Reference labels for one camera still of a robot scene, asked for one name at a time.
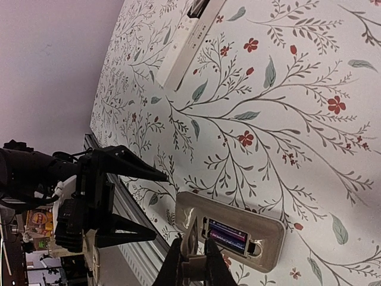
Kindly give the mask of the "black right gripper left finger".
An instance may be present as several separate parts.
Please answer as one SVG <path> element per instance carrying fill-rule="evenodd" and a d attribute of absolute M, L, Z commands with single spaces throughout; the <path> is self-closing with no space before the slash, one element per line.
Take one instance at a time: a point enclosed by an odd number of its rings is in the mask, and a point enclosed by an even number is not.
<path fill-rule="evenodd" d="M 180 286 L 183 285 L 182 262 L 180 251 L 182 237 L 173 240 L 163 265 L 152 286 Z"/>

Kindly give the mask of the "black battery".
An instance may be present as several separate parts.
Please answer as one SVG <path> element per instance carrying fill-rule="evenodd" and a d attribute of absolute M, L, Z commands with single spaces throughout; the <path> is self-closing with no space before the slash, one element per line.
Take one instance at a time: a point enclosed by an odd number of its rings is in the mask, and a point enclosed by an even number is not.
<path fill-rule="evenodd" d="M 244 243 L 247 241 L 248 234 L 245 232 L 242 232 L 240 230 L 227 226 L 213 219 L 210 219 L 208 224 L 209 224 L 209 229 L 218 231 L 224 235 L 230 236 Z"/>

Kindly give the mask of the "grey remote battery cover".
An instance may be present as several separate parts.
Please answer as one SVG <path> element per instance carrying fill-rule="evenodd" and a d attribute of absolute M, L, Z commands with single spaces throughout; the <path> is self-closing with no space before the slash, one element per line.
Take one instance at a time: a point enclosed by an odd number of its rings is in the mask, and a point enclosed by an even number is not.
<path fill-rule="evenodd" d="M 182 256 L 181 270 L 183 285 L 206 279 L 206 255 L 197 254 L 198 251 L 198 221 L 193 217 L 180 245 Z"/>

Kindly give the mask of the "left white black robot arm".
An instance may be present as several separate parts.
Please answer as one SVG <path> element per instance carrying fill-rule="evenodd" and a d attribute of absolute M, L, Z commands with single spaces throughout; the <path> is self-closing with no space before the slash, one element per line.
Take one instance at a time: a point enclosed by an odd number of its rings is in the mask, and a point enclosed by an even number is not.
<path fill-rule="evenodd" d="M 89 230 L 98 248 L 156 239 L 155 231 L 113 213 L 108 174 L 168 180 L 124 145 L 50 156 L 10 141 L 1 148 L 1 205 L 23 212 L 54 203 L 55 243 L 73 253 L 82 251 Z"/>

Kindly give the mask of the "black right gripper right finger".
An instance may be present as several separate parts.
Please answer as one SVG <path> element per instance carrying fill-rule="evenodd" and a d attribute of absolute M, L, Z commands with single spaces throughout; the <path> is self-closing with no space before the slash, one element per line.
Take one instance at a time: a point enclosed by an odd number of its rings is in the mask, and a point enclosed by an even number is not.
<path fill-rule="evenodd" d="M 212 238 L 205 241 L 204 254 L 207 257 L 204 285 L 237 286 L 226 266 L 218 245 Z"/>

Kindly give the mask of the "long white remote control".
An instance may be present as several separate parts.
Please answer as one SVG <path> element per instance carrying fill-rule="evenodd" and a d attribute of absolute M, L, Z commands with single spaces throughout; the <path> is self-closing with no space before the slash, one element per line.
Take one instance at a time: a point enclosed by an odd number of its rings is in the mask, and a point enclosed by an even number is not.
<path fill-rule="evenodd" d="M 156 74 L 164 89 L 177 91 L 202 41 L 225 4 L 225 0 L 193 1 L 180 20 L 173 41 Z"/>

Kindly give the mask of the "white air conditioner remote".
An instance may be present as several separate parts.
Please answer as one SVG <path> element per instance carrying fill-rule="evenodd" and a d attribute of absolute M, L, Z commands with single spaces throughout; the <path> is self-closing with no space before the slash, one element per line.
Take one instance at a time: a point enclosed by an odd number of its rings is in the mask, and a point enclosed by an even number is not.
<path fill-rule="evenodd" d="M 184 256 L 196 255 L 198 244 L 211 238 L 223 254 L 262 273 L 276 267 L 286 233 L 272 217 L 187 191 L 176 197 L 175 225 L 184 233 Z"/>

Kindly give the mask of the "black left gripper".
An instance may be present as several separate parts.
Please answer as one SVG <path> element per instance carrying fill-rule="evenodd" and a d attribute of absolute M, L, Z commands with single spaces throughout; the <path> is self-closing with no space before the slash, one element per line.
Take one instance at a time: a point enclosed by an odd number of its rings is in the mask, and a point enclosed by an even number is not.
<path fill-rule="evenodd" d="M 74 198 L 80 200 L 83 229 L 97 229 L 95 246 L 113 247 L 153 241 L 157 233 L 143 225 L 112 214 L 114 184 L 107 173 L 154 182 L 168 182 L 162 171 L 145 163 L 126 146 L 93 149 L 77 161 Z"/>

